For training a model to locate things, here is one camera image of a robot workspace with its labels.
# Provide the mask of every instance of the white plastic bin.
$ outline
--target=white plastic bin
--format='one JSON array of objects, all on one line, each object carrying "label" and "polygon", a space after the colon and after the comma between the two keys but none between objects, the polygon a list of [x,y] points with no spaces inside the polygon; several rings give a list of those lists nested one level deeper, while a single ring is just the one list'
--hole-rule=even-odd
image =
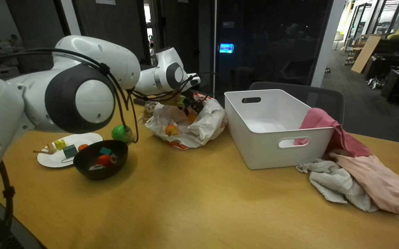
[{"label": "white plastic bin", "polygon": [[300,129],[311,107],[279,89],[226,92],[225,98],[231,134],[250,169],[319,159],[335,132]]}]

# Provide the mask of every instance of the wooden table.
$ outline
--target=wooden table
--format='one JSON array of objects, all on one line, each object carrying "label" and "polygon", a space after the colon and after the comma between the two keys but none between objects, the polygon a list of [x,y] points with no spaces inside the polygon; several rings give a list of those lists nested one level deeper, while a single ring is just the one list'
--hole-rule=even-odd
[{"label": "wooden table", "polygon": [[[99,133],[110,139],[118,123]],[[19,139],[5,158],[16,217],[60,249],[399,248],[398,215],[330,204],[294,168],[250,170],[229,132],[192,151],[141,133],[127,168],[103,181],[37,162],[33,150],[64,134]],[[399,143],[358,139],[399,175]]]}]

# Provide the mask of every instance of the pink towel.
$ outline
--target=pink towel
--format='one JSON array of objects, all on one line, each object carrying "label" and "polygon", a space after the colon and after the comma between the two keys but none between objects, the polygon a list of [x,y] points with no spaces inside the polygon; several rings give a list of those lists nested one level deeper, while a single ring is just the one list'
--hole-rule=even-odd
[{"label": "pink towel", "polygon": [[355,177],[380,209],[399,213],[399,176],[384,166],[366,145],[344,132],[337,121],[319,108],[310,110],[301,128],[335,128],[326,152]]}]

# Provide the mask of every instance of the bowl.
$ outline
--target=bowl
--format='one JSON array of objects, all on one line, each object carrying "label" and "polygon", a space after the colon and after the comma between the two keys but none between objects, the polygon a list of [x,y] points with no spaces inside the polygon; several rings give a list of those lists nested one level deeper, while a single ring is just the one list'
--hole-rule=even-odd
[{"label": "bowl", "polygon": [[99,141],[80,151],[74,158],[74,165],[91,180],[109,179],[127,165],[128,151],[128,144],[123,141]]}]

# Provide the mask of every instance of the towel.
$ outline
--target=towel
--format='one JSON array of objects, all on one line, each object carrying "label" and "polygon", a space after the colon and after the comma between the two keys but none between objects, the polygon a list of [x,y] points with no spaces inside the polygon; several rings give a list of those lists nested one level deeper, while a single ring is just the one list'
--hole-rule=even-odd
[{"label": "towel", "polygon": [[330,202],[348,204],[364,212],[376,212],[378,206],[365,190],[333,161],[315,161],[297,166],[299,172],[310,173],[311,184]]},{"label": "towel", "polygon": [[326,152],[355,177],[379,209],[399,215],[399,176],[373,155],[366,145],[319,108],[310,110],[301,128],[335,128]]}]

